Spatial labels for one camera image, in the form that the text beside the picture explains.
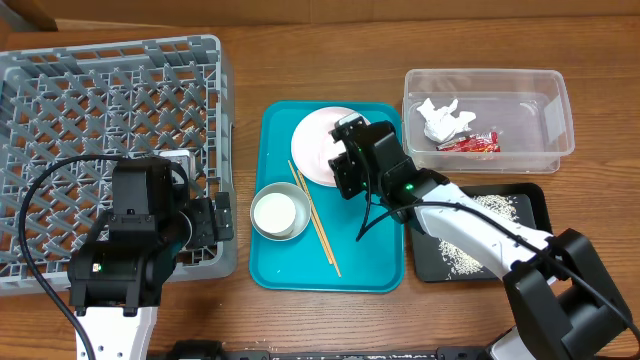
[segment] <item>rice grains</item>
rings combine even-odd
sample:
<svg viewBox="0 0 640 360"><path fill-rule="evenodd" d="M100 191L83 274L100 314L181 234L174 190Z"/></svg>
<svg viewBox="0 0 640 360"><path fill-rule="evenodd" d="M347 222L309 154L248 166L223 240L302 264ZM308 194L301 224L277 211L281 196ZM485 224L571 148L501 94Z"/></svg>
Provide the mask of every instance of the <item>rice grains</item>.
<svg viewBox="0 0 640 360"><path fill-rule="evenodd" d="M473 200L507 220L515 221L518 219L516 208L513 206L513 198L500 195L487 195L476 196ZM482 270L483 266L478 261L453 244L440 239L438 249L442 255L442 260L451 266L448 277L449 280L453 275L470 275Z"/></svg>

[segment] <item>wooden table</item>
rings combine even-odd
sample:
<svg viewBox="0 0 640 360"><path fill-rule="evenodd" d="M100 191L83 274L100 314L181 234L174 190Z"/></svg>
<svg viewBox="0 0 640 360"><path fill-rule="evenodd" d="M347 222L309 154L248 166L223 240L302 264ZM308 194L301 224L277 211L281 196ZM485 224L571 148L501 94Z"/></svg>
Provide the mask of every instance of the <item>wooden table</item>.
<svg viewBox="0 0 640 360"><path fill-rule="evenodd" d="M277 352L432 349L486 344L513 325L500 284L421 283L410 248L404 282L387 295L268 291L249 275L248 211L267 106L283 99L332 99L383 101L400 111L404 76L414 68L544 68L564 75L577 145L556 174L451 178L461 184L539 184L556 232L572 226L590 236L640 316L640 18L13 33L6 47L200 33L220 37L236 72L239 264L226 279L166 285L151 351L190 338ZM625 334L606 351L623 355L635 349ZM74 352L73 329L46 296L0 298L0 358L72 359Z"/></svg>

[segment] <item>wooden surface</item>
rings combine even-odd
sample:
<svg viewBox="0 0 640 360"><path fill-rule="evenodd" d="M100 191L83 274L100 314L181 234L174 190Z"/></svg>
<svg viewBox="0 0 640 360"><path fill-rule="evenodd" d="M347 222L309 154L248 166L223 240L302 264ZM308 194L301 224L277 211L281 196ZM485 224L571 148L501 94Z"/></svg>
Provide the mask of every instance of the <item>wooden surface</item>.
<svg viewBox="0 0 640 360"><path fill-rule="evenodd" d="M430 349L486 344L513 325L499 284L423 284L407 251L404 282L387 295L276 292L248 272L260 122L283 99L383 101L401 109L414 68L545 68L566 80L576 151L553 175L460 175L460 184L532 181L556 232L587 234L640 317L640 18L370 23L11 34L10 49L213 33L236 74L234 180L238 270L164 288L152 351L176 340L278 352ZM0 298L0 358L71 359L73 330L44 295ZM625 334L606 350L629 354Z"/></svg>
<svg viewBox="0 0 640 360"><path fill-rule="evenodd" d="M640 15L637 0L5 0L42 29L58 20L168 26Z"/></svg>

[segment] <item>black tray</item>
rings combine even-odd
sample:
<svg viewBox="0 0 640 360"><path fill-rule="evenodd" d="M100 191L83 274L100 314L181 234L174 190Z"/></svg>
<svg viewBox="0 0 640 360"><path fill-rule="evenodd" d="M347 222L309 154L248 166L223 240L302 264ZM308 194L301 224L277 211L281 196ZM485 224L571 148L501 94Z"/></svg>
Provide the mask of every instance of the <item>black tray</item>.
<svg viewBox="0 0 640 360"><path fill-rule="evenodd" d="M470 197L485 195L509 196L514 200L518 223L551 231L551 221L547 211L547 203L544 200L542 189L533 183L465 186L461 190ZM443 259L438 247L440 240L429 235L422 235L411 229L411 243L413 245L413 258L415 260L416 274L425 282L442 281L477 281L497 280L488 269L482 268L473 274L450 274L451 266Z"/></svg>

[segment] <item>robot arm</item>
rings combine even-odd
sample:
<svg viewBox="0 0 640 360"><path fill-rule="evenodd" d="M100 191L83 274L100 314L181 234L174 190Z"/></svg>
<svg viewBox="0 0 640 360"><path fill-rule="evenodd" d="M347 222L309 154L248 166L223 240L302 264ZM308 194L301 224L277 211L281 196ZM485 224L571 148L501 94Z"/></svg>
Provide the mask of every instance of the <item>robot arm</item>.
<svg viewBox="0 0 640 360"><path fill-rule="evenodd" d="M189 199L188 157L193 155L187 151L187 159L182 153L172 159L173 153L161 153L169 159L117 163L113 208L100 214L71 259L69 303L97 360L146 359L162 285L175 269L178 252L233 237L232 227L225 226L231 221L224 211L228 194L216 194L215 203ZM105 225L108 239L98 241ZM77 359L87 360L85 344L77 333L76 338Z"/></svg>
<svg viewBox="0 0 640 360"><path fill-rule="evenodd" d="M487 349L489 359L590 359L626 329L622 317L631 319L631 312L582 234L569 229L554 237L483 208L445 176L416 169L389 122L366 125L352 114L331 135L346 148L329 161L343 198L370 191L396 221L454 244L502 280L517 329ZM570 278L562 269L613 306L575 277L556 297L550 284Z"/></svg>
<svg viewBox="0 0 640 360"><path fill-rule="evenodd" d="M504 219L480 206L455 184L449 183L434 188L422 197L422 201L459 203L483 212L540 250L549 246L546 239L551 237L551 234ZM420 227L426 233L435 238L446 239L486 266L500 279L511 271L511 265L516 261L526 262L535 256L531 250L518 245L495 227L468 212L452 208L423 207L418 208L415 213Z"/></svg>

